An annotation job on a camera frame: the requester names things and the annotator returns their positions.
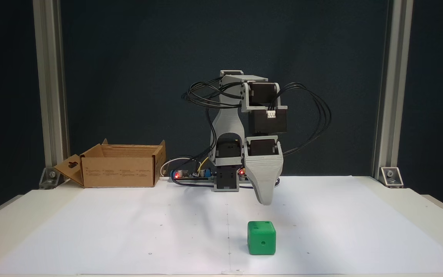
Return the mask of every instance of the metal corner bracket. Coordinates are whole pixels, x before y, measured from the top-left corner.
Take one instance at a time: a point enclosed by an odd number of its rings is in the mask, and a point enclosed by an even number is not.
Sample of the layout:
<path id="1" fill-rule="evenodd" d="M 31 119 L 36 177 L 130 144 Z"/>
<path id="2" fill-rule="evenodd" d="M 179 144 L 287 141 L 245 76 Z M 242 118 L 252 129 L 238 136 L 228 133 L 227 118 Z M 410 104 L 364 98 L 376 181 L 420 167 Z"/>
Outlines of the metal corner bracket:
<path id="1" fill-rule="evenodd" d="M 65 181 L 64 175 L 54 168 L 44 168 L 40 176 L 39 189 L 54 189 Z"/>
<path id="2" fill-rule="evenodd" d="M 380 168 L 378 180 L 388 188 L 404 188 L 399 168 Z"/>

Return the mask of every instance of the white table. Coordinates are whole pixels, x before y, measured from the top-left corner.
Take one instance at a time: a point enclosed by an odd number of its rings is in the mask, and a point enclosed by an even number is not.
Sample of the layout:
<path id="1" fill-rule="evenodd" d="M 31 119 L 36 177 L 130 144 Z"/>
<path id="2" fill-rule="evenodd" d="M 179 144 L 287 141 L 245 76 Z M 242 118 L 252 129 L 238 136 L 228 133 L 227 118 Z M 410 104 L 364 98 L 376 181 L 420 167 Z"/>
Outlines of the white table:
<path id="1" fill-rule="evenodd" d="M 371 177 L 355 177 L 378 197 L 403 214 L 423 232 L 443 246 L 443 204 L 431 196 L 422 197 L 411 189 L 388 189 Z M 72 182 L 54 190 L 33 190 L 0 209 L 0 259 L 23 241 L 33 230 L 54 215 L 80 191 Z M 443 274 L 409 274 L 388 276 L 429 276 Z"/>

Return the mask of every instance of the green die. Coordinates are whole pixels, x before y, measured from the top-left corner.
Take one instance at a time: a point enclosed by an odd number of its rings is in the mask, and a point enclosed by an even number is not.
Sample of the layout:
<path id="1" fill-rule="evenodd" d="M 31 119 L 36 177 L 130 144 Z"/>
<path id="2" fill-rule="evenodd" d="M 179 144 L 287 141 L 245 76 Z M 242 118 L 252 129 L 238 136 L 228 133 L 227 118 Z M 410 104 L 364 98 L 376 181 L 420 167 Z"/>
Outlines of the green die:
<path id="1" fill-rule="evenodd" d="M 247 245 L 251 255 L 273 255 L 276 252 L 276 230 L 271 221 L 249 221 Z"/>

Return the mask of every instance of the black cable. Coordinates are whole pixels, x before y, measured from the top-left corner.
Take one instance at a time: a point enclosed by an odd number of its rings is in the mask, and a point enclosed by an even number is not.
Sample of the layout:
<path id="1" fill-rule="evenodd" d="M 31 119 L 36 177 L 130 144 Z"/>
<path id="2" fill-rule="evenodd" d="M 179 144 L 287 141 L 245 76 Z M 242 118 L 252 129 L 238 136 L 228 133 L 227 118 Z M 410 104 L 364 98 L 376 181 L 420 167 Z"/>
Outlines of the black cable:
<path id="1" fill-rule="evenodd" d="M 185 165 L 185 164 L 187 164 L 187 163 L 190 163 L 190 162 L 192 162 L 192 161 L 196 161 L 196 162 L 197 162 L 197 159 L 198 159 L 199 157 L 204 157 L 204 156 L 206 156 L 206 155 L 207 155 L 209 152 L 211 152 L 211 150 L 213 150 L 214 147 L 216 147 L 216 145 L 217 145 L 217 134 L 216 134 L 215 128 L 213 127 L 213 123 L 211 122 L 210 113 L 209 113 L 209 109 L 208 109 L 208 108 L 205 109 L 205 116 L 206 116 L 206 119 L 208 120 L 208 123 L 209 123 L 209 125 L 210 125 L 211 133 L 213 134 L 213 140 L 211 141 L 211 144 L 210 144 L 210 146 L 209 146 L 207 149 L 205 149 L 204 151 L 202 151 L 202 152 L 199 153 L 198 155 L 194 156 L 192 159 L 188 160 L 187 162 L 184 162 L 183 164 L 179 165 L 176 169 L 174 169 L 174 170 L 172 170 L 172 171 L 170 172 L 170 177 L 172 178 L 172 181 L 173 181 L 174 183 L 178 184 L 178 185 L 200 186 L 200 185 L 198 185 L 198 184 L 186 184 L 186 183 L 180 183 L 180 182 L 178 182 L 178 181 L 174 178 L 174 172 L 175 172 L 176 170 L 178 170 L 178 168 L 180 168 L 181 166 L 183 166 L 183 165 Z"/>
<path id="2" fill-rule="evenodd" d="M 211 80 L 208 82 L 197 82 L 197 83 L 192 84 L 189 87 L 188 91 L 186 93 L 183 93 L 181 98 L 188 100 L 196 105 L 200 105 L 202 107 L 210 107 L 210 108 L 218 108 L 218 109 L 241 107 L 240 104 L 228 104 L 228 103 L 223 103 L 223 102 L 211 100 L 211 98 L 214 98 L 220 94 L 224 95 L 226 97 L 229 97 L 229 98 L 237 99 L 237 100 L 241 99 L 241 96 L 232 95 L 230 93 L 225 93 L 226 89 L 236 86 L 236 85 L 239 85 L 239 84 L 241 84 L 240 82 L 228 83 L 228 84 L 221 86 L 220 88 L 215 88 L 214 86 L 211 85 L 211 83 L 213 83 L 216 80 L 220 80 L 220 79 L 218 78 L 218 79 L 214 79 L 214 80 Z M 214 92 L 210 93 L 207 96 L 200 96 L 200 95 L 194 93 L 195 90 L 198 90 L 198 89 L 201 89 L 204 87 L 210 88 Z"/>
<path id="3" fill-rule="evenodd" d="M 305 147 L 309 143 L 313 142 L 315 139 L 317 139 L 320 135 L 322 135 L 322 133 L 324 133 L 327 130 L 327 128 L 331 124 L 331 120 L 332 120 L 331 109 L 329 108 L 327 103 L 320 96 L 316 95 L 315 93 L 313 93 L 312 91 L 310 91 L 309 89 L 307 89 L 304 85 L 302 85 L 300 83 L 290 83 L 290 84 L 284 86 L 283 89 L 281 89 L 276 94 L 276 97 L 274 98 L 274 100 L 272 100 L 271 105 L 269 106 L 269 109 L 274 109 L 274 105 L 276 105 L 276 99 L 279 96 L 281 96 L 286 91 L 293 90 L 293 89 L 302 89 L 304 91 L 307 91 L 311 95 L 312 100 L 315 104 L 315 107 L 318 110 L 319 118 L 318 118 L 318 124 L 315 126 L 315 129 L 313 130 L 313 133 L 310 135 L 308 140 L 301 143 L 299 146 L 294 147 L 293 149 L 285 151 L 283 153 L 283 156 L 291 155 L 291 154 L 299 151 L 300 149 L 302 149 L 303 147 Z M 322 116 L 324 117 L 324 123 L 321 126 Z"/>

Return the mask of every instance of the cardboard box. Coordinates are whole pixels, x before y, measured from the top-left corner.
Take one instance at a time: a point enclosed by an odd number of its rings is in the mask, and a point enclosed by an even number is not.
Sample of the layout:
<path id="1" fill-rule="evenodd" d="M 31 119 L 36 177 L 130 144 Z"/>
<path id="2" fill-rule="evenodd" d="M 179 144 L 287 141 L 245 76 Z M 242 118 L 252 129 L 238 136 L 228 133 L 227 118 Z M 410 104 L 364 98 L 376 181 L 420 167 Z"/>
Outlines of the cardboard box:
<path id="1" fill-rule="evenodd" d="M 165 163 L 160 145 L 108 144 L 107 139 L 54 168 L 86 188 L 153 187 Z"/>

